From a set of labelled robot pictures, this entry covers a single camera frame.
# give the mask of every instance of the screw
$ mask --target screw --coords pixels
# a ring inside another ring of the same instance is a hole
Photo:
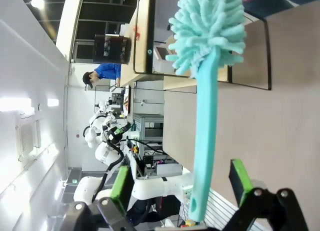
[[[106,200],[106,199],[102,200],[102,202],[101,202],[102,205],[107,205],[107,203],[108,203],[108,200]]]
[[[77,205],[75,206],[75,209],[76,209],[76,210],[80,210],[80,209],[82,209],[82,204],[80,204],[80,203],[79,203],[79,204],[77,204]]]
[[[288,191],[286,191],[286,190],[283,190],[282,192],[281,192],[281,196],[282,197],[287,197],[288,196]]]
[[[260,195],[262,195],[261,189],[257,189],[256,191],[254,191],[254,195],[255,195],[255,196],[260,196]]]

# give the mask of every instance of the man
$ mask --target man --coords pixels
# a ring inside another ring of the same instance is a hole
[[[115,85],[120,87],[121,77],[121,64],[118,63],[102,63],[92,72],[86,72],[82,81],[85,85],[89,85],[91,88],[92,84],[95,84],[99,80],[109,79],[115,80]]]

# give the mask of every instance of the black cylindrical container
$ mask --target black cylindrical container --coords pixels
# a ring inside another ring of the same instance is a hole
[[[93,62],[127,65],[130,60],[131,39],[122,36],[95,35]]]

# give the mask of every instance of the black cap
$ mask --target black cap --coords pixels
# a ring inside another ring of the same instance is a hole
[[[89,85],[90,88],[92,88],[92,83],[90,81],[90,77],[89,75],[91,74],[92,72],[86,72],[83,77],[82,77],[82,81],[84,82],[85,85]]]

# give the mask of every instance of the black mesh basket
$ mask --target black mesh basket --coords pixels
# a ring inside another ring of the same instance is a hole
[[[130,60],[131,39],[122,36],[95,35],[93,62],[127,65]]]

